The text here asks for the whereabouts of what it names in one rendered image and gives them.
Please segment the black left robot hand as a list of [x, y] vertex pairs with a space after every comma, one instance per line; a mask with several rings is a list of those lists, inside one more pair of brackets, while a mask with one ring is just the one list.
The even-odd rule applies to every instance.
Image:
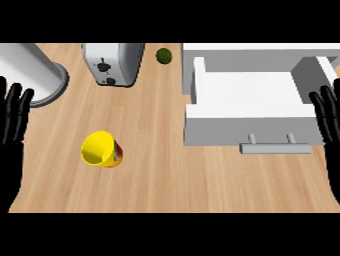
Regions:
[[23, 135], [28, 125], [34, 90], [22, 90], [19, 83], [7, 88], [0, 76], [0, 214], [9, 212], [16, 199], [23, 164]]

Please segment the white open drawer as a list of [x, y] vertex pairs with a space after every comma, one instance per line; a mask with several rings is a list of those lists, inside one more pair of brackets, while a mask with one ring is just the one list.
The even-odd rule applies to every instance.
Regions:
[[187, 146], [295, 141], [319, 145], [322, 136], [308, 93], [336, 78], [325, 57], [304, 57], [285, 72], [209, 72], [193, 59], [192, 103], [184, 110]]

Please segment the yellow cup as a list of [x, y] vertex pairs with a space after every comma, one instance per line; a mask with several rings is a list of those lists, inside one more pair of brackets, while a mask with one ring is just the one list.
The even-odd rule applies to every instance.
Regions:
[[122, 149], [106, 131], [93, 132], [81, 144], [81, 159], [97, 167], [113, 168], [122, 161]]

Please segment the white cabinet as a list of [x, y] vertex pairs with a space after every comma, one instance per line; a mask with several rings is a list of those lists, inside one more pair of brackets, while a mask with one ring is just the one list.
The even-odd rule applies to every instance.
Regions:
[[190, 93], [193, 58], [208, 72], [288, 72], [304, 57], [326, 57], [340, 65], [340, 43], [183, 43], [181, 93]]

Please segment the green avocado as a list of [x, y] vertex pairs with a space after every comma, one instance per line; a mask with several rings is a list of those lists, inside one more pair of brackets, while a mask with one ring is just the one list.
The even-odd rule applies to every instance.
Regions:
[[161, 64], [168, 64], [171, 62], [171, 58], [173, 58], [171, 51], [167, 48], [161, 48], [156, 51], [155, 57], [156, 57], [156, 61]]

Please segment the silver toaster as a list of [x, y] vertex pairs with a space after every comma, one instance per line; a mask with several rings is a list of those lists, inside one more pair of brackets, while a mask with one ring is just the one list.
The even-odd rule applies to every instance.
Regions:
[[82, 59], [100, 86], [131, 87], [143, 57], [143, 43], [82, 43]]

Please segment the white cylindrical appliance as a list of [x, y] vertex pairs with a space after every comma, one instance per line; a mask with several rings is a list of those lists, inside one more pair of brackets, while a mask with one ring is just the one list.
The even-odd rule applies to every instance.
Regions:
[[49, 105], [65, 92], [69, 75], [34, 43], [0, 43], [0, 76], [34, 90], [31, 107]]

